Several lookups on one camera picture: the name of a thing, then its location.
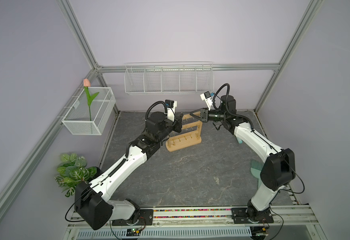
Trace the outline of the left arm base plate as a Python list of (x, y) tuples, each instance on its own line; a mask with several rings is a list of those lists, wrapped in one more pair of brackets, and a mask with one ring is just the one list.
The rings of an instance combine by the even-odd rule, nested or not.
[(112, 226), (151, 226), (154, 220), (153, 209), (140, 209), (133, 213), (128, 220), (113, 220)]

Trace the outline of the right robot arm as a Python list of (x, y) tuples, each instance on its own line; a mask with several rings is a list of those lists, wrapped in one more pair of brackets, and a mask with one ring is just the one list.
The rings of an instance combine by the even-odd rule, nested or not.
[(203, 123), (219, 122), (262, 160), (261, 184), (247, 207), (247, 217), (255, 222), (270, 213), (270, 203), (277, 193), (295, 179), (295, 155), (291, 149), (283, 149), (259, 133), (249, 118), (237, 114), (236, 100), (230, 95), (230, 85), (226, 83), (222, 87), (227, 91), (220, 97), (211, 92), (200, 95), (207, 107), (198, 110), (200, 115), (197, 119)]

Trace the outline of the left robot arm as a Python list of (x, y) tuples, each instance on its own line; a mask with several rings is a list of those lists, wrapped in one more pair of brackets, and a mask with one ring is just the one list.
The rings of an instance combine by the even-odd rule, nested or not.
[(173, 100), (153, 103), (146, 111), (143, 132), (128, 143), (125, 154), (89, 183), (77, 185), (74, 210), (94, 231), (109, 221), (139, 222), (140, 207), (129, 199), (112, 200), (112, 195), (134, 170), (160, 149), (170, 133), (182, 131), (183, 114), (177, 115), (176, 107), (177, 101)]

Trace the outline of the wooden jewelry display stand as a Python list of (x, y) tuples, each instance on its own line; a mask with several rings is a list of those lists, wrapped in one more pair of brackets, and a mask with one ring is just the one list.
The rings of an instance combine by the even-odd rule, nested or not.
[(202, 142), (201, 132), (203, 123), (190, 114), (183, 116), (182, 130), (180, 133), (171, 133), (166, 141), (166, 148), (169, 152), (174, 152)]

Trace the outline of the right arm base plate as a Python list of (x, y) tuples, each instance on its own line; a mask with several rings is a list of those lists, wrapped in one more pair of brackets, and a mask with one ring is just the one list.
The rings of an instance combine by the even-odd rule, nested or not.
[(274, 223), (270, 209), (258, 211), (253, 207), (232, 208), (232, 219), (235, 224), (272, 224)]

